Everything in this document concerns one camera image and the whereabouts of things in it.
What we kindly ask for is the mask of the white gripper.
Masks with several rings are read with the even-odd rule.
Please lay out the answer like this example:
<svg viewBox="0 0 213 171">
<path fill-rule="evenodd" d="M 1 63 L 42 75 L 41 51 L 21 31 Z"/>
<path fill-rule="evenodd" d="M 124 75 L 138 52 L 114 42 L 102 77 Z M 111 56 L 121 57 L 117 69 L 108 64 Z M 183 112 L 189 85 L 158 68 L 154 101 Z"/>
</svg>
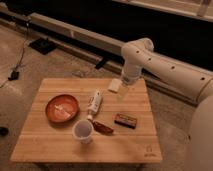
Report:
<svg viewBox="0 0 213 171">
<path fill-rule="evenodd" d="M 121 81 L 125 85 L 133 85 L 138 80 L 137 76 L 131 76 L 125 73 L 124 71 L 121 72 Z"/>
</svg>

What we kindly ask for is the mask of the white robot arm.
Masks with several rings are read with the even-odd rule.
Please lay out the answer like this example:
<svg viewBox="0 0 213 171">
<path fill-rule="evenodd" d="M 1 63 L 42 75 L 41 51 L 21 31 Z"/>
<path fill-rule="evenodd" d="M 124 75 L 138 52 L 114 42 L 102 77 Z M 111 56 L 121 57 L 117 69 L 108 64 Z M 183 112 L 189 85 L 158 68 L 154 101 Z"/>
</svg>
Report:
<svg viewBox="0 0 213 171">
<path fill-rule="evenodd" d="M 196 101 L 189 130 L 184 171 L 213 171 L 213 72 L 154 52 L 149 38 L 125 43 L 121 80 L 134 84 L 143 68 Z"/>
</svg>

